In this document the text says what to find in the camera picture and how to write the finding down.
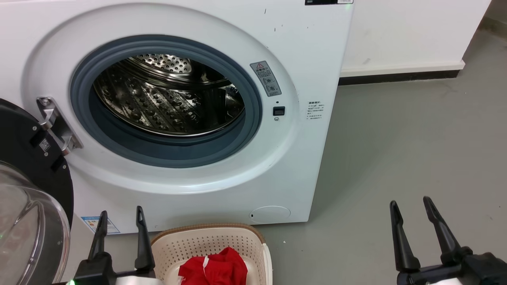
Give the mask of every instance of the washing machine door opening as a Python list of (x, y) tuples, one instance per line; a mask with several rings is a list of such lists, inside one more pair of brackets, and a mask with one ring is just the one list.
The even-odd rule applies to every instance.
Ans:
[(238, 89), (213, 68), (168, 54), (121, 60), (93, 82), (104, 106), (123, 122), (160, 136), (200, 136), (238, 120)]
[(204, 44), (167, 35), (110, 42), (76, 70), (70, 98), (86, 131), (130, 160), (196, 167), (255, 135), (259, 91), (243, 67)]

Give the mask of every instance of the baseboard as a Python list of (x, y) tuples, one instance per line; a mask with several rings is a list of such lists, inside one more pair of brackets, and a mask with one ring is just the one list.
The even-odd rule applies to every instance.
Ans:
[(343, 85), (399, 82), (399, 81), (412, 81), (412, 80), (456, 78), (458, 76), (459, 72), (460, 72), (460, 69), (430, 71), (430, 72), (414, 72), (414, 73), (396, 73), (396, 74), (340, 77), (340, 81), (338, 82), (338, 85), (343, 86)]
[(479, 30), (485, 30), (507, 40), (507, 23), (484, 17), (479, 24)]
[(368, 65), (361, 67), (342, 68), (340, 77), (358, 77), (370, 75), (385, 75), (385, 74), (400, 74), (400, 73), (421, 73), (421, 72), (435, 72), (435, 71), (448, 71), (448, 70), (461, 70), (465, 67), (463, 60), (459, 62), (432, 62), (427, 64), (413, 64), (402, 66), (376, 66), (369, 67)]

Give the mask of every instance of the white wall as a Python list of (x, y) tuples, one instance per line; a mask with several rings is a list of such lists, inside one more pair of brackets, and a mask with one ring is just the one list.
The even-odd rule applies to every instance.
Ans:
[(354, 0), (341, 76), (462, 69), (490, 1)]

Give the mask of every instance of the gray rubber gasket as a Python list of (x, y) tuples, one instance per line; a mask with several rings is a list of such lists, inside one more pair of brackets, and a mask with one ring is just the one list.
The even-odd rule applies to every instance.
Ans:
[[(115, 62), (147, 53), (174, 54), (215, 69), (238, 88), (245, 105), (244, 116), (219, 132), (181, 139), (143, 135), (120, 122), (99, 102), (93, 93), (92, 83)], [(70, 100), (78, 120), (100, 144), (127, 159), (160, 167), (196, 167), (223, 160), (253, 138), (262, 118), (259, 91), (240, 65), (207, 45), (168, 35), (123, 38), (93, 51), (81, 62), (73, 76)]]

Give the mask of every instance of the laundry basket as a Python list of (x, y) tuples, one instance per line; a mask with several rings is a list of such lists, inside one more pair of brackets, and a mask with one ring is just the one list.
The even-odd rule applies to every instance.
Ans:
[(264, 237), (244, 224), (204, 224), (170, 229), (152, 240), (155, 275), (178, 285), (179, 267), (194, 256), (217, 254), (232, 247), (248, 269), (246, 285), (272, 285), (271, 256)]

